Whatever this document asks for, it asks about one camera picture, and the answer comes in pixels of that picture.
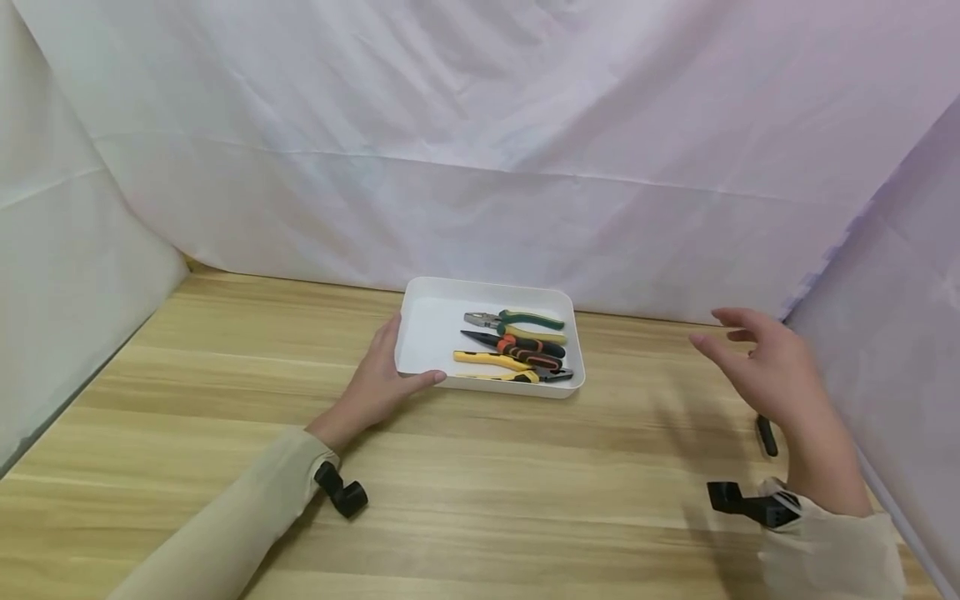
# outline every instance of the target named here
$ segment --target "sleeve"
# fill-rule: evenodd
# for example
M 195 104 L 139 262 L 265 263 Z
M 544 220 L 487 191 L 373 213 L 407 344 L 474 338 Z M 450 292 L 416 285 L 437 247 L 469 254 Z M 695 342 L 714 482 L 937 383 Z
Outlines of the sleeve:
M 313 473 L 324 461 L 340 463 L 314 436 L 285 431 L 108 600 L 236 600 L 316 494 Z
M 828 513 L 768 479 L 773 495 L 800 518 L 763 533 L 760 563 L 772 600 L 893 600 L 906 591 L 897 535 L 889 515 Z

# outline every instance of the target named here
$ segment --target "white tray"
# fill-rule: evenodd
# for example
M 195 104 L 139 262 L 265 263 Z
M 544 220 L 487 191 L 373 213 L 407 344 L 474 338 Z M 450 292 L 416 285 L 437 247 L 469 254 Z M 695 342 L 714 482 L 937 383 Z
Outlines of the white tray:
M 573 378 L 556 383 L 520 383 L 458 377 L 457 373 L 507 374 L 503 367 L 473 365 L 453 360 L 454 350 L 493 352 L 466 335 L 461 329 L 495 333 L 464 321 L 464 313 L 487 312 L 496 314 L 503 309 L 534 312 L 566 322 L 566 357 L 564 368 L 573 370 Z M 402 373 L 418 373 L 440 369 L 448 375 L 442 388 L 478 390 L 500 394 L 565 398 L 584 385 L 587 373 L 580 352 L 577 324 L 574 322 L 573 302 L 557 290 L 493 285 L 440 277 L 417 277 L 407 284 L 400 309 L 403 322 L 396 343 L 396 368 Z M 551 332 L 533 324 L 517 324 L 531 331 Z

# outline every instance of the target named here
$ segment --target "wooden table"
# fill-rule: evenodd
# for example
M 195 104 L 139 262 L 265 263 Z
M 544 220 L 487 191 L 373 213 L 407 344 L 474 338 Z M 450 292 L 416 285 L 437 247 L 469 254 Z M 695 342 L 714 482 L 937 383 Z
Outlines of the wooden table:
M 200 268 L 0 482 L 0 598 L 103 598 L 348 382 L 401 296 Z M 704 484 L 783 474 L 687 324 L 580 314 L 569 401 L 434 391 L 346 457 L 248 598 L 762 597 Z M 904 550 L 912 598 L 939 595 Z

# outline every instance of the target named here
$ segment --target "wall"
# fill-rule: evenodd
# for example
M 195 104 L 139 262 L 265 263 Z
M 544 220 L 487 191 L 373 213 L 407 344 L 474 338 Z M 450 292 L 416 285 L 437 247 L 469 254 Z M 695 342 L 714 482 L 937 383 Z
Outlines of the wall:
M 0 0 L 0 472 L 184 276 Z
M 946 598 L 960 591 L 960 101 L 876 195 L 790 323 L 871 484 Z
M 960 3 L 15 0 L 141 220 L 243 272 L 782 315 L 960 93 Z

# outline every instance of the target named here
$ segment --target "yellow-handled pliers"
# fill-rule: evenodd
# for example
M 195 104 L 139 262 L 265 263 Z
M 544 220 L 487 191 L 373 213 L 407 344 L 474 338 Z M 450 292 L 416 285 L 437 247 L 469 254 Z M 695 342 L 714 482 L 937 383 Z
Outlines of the yellow-handled pliers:
M 506 354 L 497 354 L 496 352 L 466 352 L 456 350 L 453 352 L 453 360 L 458 363 L 474 363 L 477 365 L 496 365 L 506 367 L 515 373 L 507 375 L 471 375 L 460 373 L 458 377 L 469 377 L 471 379 L 492 379 L 495 381 L 518 381 L 520 383 L 546 383 L 551 381 L 564 381 L 573 377 L 573 371 L 570 369 L 556 369 L 549 371 L 531 367 L 526 363 L 521 363 Z
M 477 325 L 478 327 L 496 329 L 497 335 L 513 335 L 518 338 L 553 342 L 560 346 L 566 344 L 566 336 L 562 333 L 540 333 L 538 331 L 528 331 L 514 326 L 516 323 L 529 323 L 555 330 L 563 329 L 566 326 L 566 323 L 559 319 L 551 319 L 550 317 L 544 317 L 543 315 L 535 313 L 524 313 L 516 310 L 501 310 L 497 315 L 491 313 L 464 313 L 464 321 Z

